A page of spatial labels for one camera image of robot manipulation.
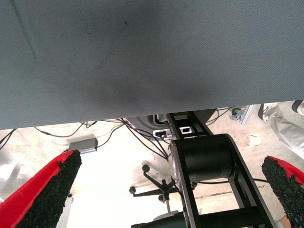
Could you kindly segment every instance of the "black cylinder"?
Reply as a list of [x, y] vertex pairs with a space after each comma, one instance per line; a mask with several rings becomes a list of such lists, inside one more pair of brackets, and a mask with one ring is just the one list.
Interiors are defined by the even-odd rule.
[[223, 134], [180, 141], [191, 182], [225, 178], [231, 174], [232, 158]]

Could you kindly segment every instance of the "electrical wire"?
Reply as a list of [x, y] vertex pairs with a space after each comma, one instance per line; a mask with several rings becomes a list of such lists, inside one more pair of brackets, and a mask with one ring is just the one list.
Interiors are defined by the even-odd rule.
[[[127, 124], [127, 127], [128, 127], [128, 128], [134, 130], [134, 131], [137, 132], [139, 135], [141, 135], [142, 137], [144, 137], [146, 140], [148, 140], [149, 142], [151, 142], [151, 143], [158, 149], [158, 151], [159, 151], [166, 159], [169, 158], [169, 157], [168, 157], [168, 154], [167, 154], [167, 152], [165, 151], [165, 149], [163, 148], [163, 146], [159, 143], [159, 141], [156, 139], [156, 137], [154, 137], [150, 132], [147, 132], [147, 131], [142, 130], [142, 129], [134, 128], [134, 127], [132, 127], [129, 123], [126, 123], [126, 124]], [[161, 149], [160, 149], [152, 140], [150, 140], [149, 137], [153, 137], [153, 138], [156, 140], [156, 142], [159, 144], [159, 146], [160, 146]]]
[[0, 147], [0, 150], [7, 144], [7, 142], [9, 141], [10, 137], [12, 136], [12, 134], [14, 133], [14, 131], [17, 130], [17, 128], [13, 129], [10, 131], [10, 133], [8, 133], [6, 136], [4, 136], [1, 140], [0, 140], [0, 144], [4, 142], [4, 140], [6, 139], [5, 143]]
[[[259, 181], [259, 182], [264, 182], [264, 183], [269, 183], [268, 181], [263, 180], [263, 179], [259, 179], [259, 178], [254, 178], [253, 180]], [[228, 181], [228, 180], [225, 180], [225, 181], [217, 181], [217, 182], [198, 181], [197, 183], [199, 183], [199, 184], [224, 184], [224, 183], [229, 183], [229, 181]]]
[[63, 136], [63, 135], [51, 134], [51, 133], [49, 133], [49, 132], [45, 132], [45, 131], [42, 131], [42, 130], [38, 129], [37, 127], [34, 127], [34, 128], [35, 128], [37, 131], [39, 131], [39, 132], [41, 132], [41, 133], [43, 133], [43, 134], [46, 134], [46, 135], [50, 135], [50, 136], [58, 137], [58, 138], [67, 138], [67, 137], [70, 137], [70, 136], [74, 135], [74, 134], [81, 128], [82, 125], [85, 125], [85, 123], [84, 123], [84, 122], [81, 123], [80, 126], [79, 126], [73, 133], [71, 133], [71, 134], [69, 134], [69, 135], [64, 135], [64, 136]]
[[138, 137], [136, 136], [136, 134], [132, 131], [132, 130], [134, 130], [134, 129], [131, 128], [131, 127], [129, 126], [129, 124], [128, 124], [125, 120], [121, 119], [120, 121], [122, 121], [122, 123], [127, 127], [127, 129], [134, 135], [134, 137], [137, 138], [137, 140], [140, 141], [140, 142], [142, 143], [142, 145], [144, 145], [148, 150], [152, 151], [153, 153], [157, 154], [158, 156], [162, 157], [163, 159], [168, 160], [168, 158], [167, 158], [165, 155], [156, 152], [155, 150], [153, 150], [153, 149], [151, 149], [149, 146], [147, 146], [143, 141], [141, 141], [141, 139], [138, 138]]
[[109, 123], [121, 123], [121, 121], [111, 121], [111, 120], [100, 120], [100, 121], [109, 122]]
[[183, 194], [181, 193], [181, 191], [179, 190], [179, 188], [176, 186], [175, 180], [173, 179], [173, 177], [171, 176], [171, 181], [176, 189], [176, 191], [179, 193], [180, 197], [184, 198]]
[[166, 144], [170, 144], [169, 142], [167, 142], [166, 140], [164, 140], [164, 138], [161, 136], [159, 136], [161, 138], [161, 140], [163, 140]]
[[138, 129], [138, 128], [134, 128], [134, 130], [136, 130], [136, 131], [140, 131], [140, 132], [145, 132], [145, 133], [147, 133], [147, 134], [149, 134], [151, 137], [153, 137], [155, 140], [156, 140], [156, 142], [159, 144], [159, 146], [161, 147], [161, 149], [162, 149], [162, 151], [164, 152], [164, 154], [166, 155], [166, 157], [168, 157], [168, 154], [167, 154], [167, 152], [165, 151], [165, 149], [163, 148], [163, 146], [160, 144], [160, 142], [157, 140], [157, 138], [153, 135], [153, 134], [151, 134], [150, 132], [147, 132], [147, 131], [145, 131], [145, 130], [142, 130], [142, 129]]
[[94, 121], [93, 123], [91, 123], [91, 124], [89, 124], [89, 122], [88, 121], [86, 121], [85, 122], [85, 127], [88, 129], [88, 128], [90, 128], [90, 127], [92, 127], [94, 124], [96, 124], [97, 123], [97, 121]]
[[121, 128], [122, 126], [124, 126], [124, 124], [121, 124], [121, 125], [119, 125], [118, 127], [114, 128], [114, 129], [111, 131], [111, 134], [110, 134], [109, 138], [108, 138], [103, 144], [97, 146], [97, 148], [99, 148], [99, 147], [105, 145], [105, 144], [110, 140], [110, 138], [112, 137], [112, 134], [113, 134], [117, 129]]
[[209, 123], [209, 122], [211, 122], [211, 123], [207, 124], [206, 126], [209, 126], [209, 125], [215, 123], [222, 115], [224, 115], [226, 112], [228, 112], [230, 110], [230, 108], [219, 109], [219, 110], [226, 110], [222, 114], [219, 114], [219, 110], [217, 110], [218, 116], [212, 120], [208, 120], [206, 123]]

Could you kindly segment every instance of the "caster wheel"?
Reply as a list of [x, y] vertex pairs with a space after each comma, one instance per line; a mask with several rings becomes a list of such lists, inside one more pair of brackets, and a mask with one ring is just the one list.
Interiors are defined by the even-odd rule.
[[136, 188], [134, 186], [130, 187], [129, 192], [134, 194], [136, 192]]
[[234, 109], [232, 109], [231, 114], [232, 115], [237, 115], [238, 114], [237, 111], [242, 111], [242, 109], [240, 109], [240, 108], [234, 108]]
[[194, 189], [196, 188], [197, 185], [198, 185], [197, 182], [191, 183], [192, 189], [194, 190]]
[[163, 195], [159, 195], [159, 196], [158, 196], [158, 200], [159, 200], [160, 202], [164, 203], [164, 197], [163, 197]]
[[142, 167], [142, 171], [144, 171], [144, 172], [149, 172], [149, 171], [150, 171], [150, 167], [149, 167], [148, 165], [144, 165], [144, 166]]

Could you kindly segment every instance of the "gray cloth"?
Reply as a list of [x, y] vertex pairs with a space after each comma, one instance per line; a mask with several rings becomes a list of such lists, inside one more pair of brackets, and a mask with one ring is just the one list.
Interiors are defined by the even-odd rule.
[[0, 1], [0, 129], [303, 99], [304, 4]]
[[304, 128], [285, 119], [277, 106], [266, 111], [265, 120], [279, 141], [304, 159]]

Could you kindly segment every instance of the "white floor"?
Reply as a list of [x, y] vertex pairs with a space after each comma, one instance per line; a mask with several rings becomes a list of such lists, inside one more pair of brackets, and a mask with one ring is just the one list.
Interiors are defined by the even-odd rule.
[[[280, 103], [280, 108], [290, 121], [304, 127], [304, 116], [291, 110], [292, 102]], [[259, 105], [245, 126], [229, 119], [229, 113], [219, 118], [210, 129], [214, 134], [228, 133], [235, 140], [254, 178], [264, 176], [261, 165], [267, 155], [286, 160], [301, 170], [304, 161], [274, 136], [267, 123], [257, 116]], [[54, 138], [43, 135], [34, 128], [18, 129], [9, 143], [0, 151], [0, 198], [6, 199], [55, 156], [68, 148], [70, 142], [97, 137], [102, 144], [116, 123], [98, 122], [89, 129], [82, 127], [70, 138]], [[53, 134], [70, 134], [79, 123], [40, 127]], [[9, 130], [0, 131], [0, 138]], [[142, 173], [142, 165], [149, 164], [150, 174], [161, 181], [169, 181], [169, 166], [165, 160], [154, 156], [125, 128], [117, 130], [111, 140], [97, 152], [82, 155], [83, 164], [71, 192], [68, 228], [76, 227], [130, 227], [135, 223], [149, 222], [166, 213], [166, 206], [157, 196], [133, 198], [130, 186], [137, 192], [153, 190]], [[275, 220], [283, 215], [283, 209], [268, 184], [257, 182], [259, 190]], [[237, 208], [228, 184], [199, 185], [194, 191], [201, 214]], [[172, 210], [181, 211], [177, 193], [170, 195]]]

